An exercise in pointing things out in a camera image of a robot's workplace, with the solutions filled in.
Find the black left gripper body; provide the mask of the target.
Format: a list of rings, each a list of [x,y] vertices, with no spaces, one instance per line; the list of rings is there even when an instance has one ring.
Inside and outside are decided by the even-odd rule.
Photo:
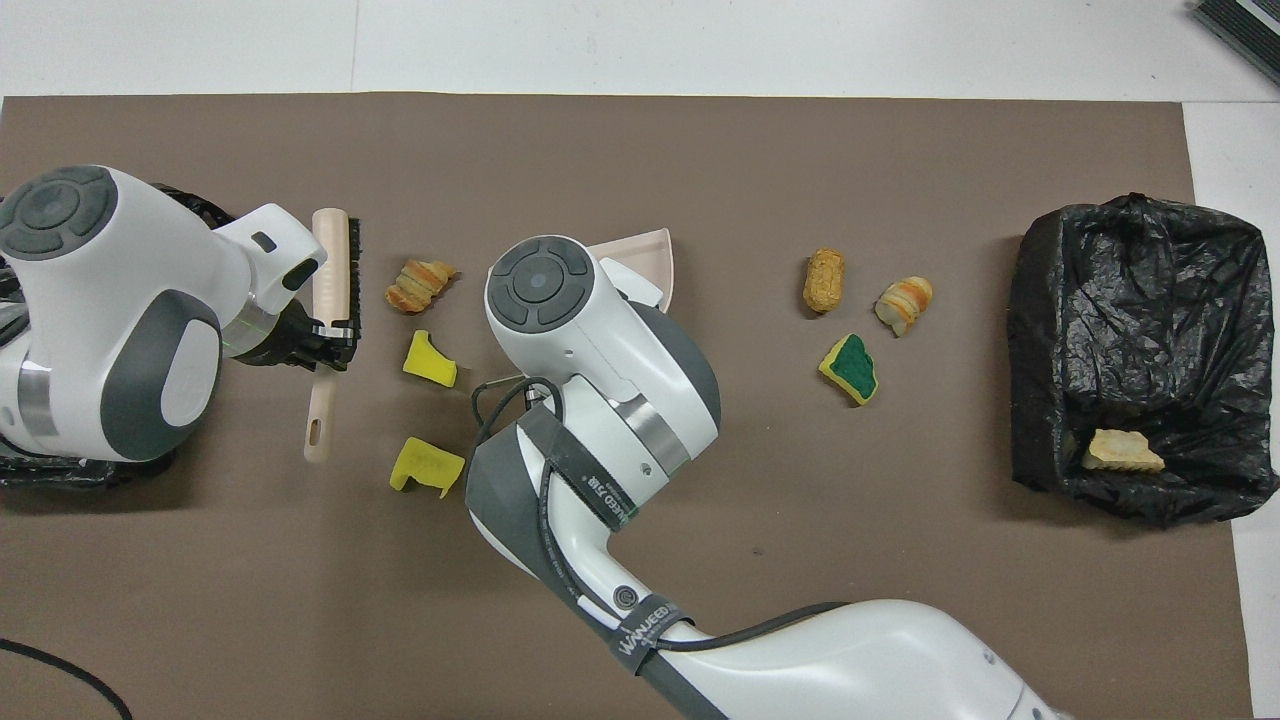
[[[236,360],[250,366],[291,365],[315,369],[323,345],[314,333],[315,327],[317,323],[302,305],[285,305],[266,337],[236,355]]]

